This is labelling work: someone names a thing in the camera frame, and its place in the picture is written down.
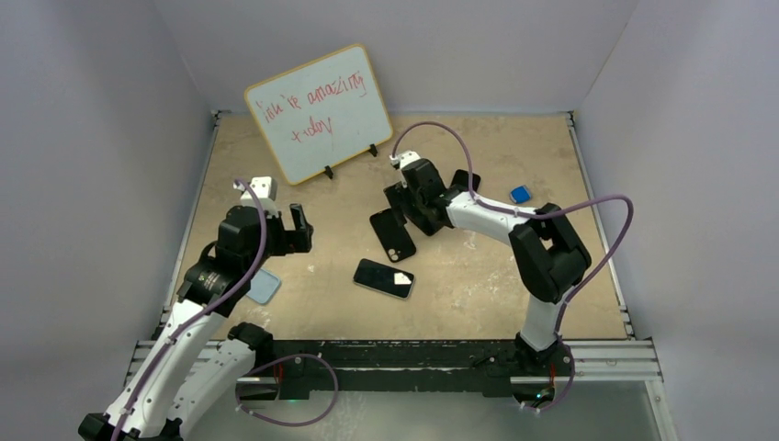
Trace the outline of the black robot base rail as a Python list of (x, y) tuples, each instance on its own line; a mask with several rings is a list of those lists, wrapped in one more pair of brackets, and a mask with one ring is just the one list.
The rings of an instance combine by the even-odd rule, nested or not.
[(278, 385), (283, 400), (338, 390), (469, 392), (531, 403), (551, 400), (573, 367), (567, 346), (537, 354), (518, 339), (276, 340), (243, 378)]

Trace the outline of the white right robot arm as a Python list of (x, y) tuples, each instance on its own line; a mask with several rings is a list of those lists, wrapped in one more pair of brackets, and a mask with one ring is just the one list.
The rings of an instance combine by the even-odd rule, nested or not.
[(592, 258), (559, 206), (522, 209), (483, 198), (480, 176), (459, 169), (445, 184), (435, 165), (415, 152), (390, 160), (398, 183), (384, 194), (401, 233), (411, 222), (427, 236), (443, 228), (483, 234), (511, 247), (530, 294), (525, 323), (515, 338), (519, 368), (536, 374), (559, 348), (558, 317), (564, 297), (583, 280)]

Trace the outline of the black phone case with cutout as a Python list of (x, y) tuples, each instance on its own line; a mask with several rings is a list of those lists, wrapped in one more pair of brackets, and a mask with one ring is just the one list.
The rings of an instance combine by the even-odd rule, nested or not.
[(462, 191), (477, 192), (480, 186), (481, 176), (472, 174), (465, 169), (457, 169), (451, 179), (450, 186), (458, 187)]

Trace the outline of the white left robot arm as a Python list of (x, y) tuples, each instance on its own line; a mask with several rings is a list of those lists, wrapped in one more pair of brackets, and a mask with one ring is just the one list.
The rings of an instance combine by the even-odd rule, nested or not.
[(261, 376), (274, 363), (273, 336), (250, 323), (232, 327), (222, 348), (194, 368), (210, 337), (230, 317), (271, 256), (307, 253), (313, 226), (300, 204), (289, 207), (292, 229), (278, 211), (234, 206), (185, 273), (164, 328), (118, 398), (87, 414), (83, 440), (183, 440), (217, 398), (245, 373)]

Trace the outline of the black phone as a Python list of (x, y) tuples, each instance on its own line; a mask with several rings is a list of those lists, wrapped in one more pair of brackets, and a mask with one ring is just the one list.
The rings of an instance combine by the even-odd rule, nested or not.
[(372, 214), (369, 223), (392, 263), (399, 263), (416, 254), (417, 248), (405, 229), (405, 221), (398, 221), (392, 209)]

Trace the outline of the silver-edged black-screen phone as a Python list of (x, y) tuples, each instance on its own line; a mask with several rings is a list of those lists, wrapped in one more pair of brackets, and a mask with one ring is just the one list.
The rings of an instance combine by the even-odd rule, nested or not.
[(353, 275), (353, 282), (360, 287), (406, 300), (412, 292), (415, 275), (393, 266), (361, 259)]

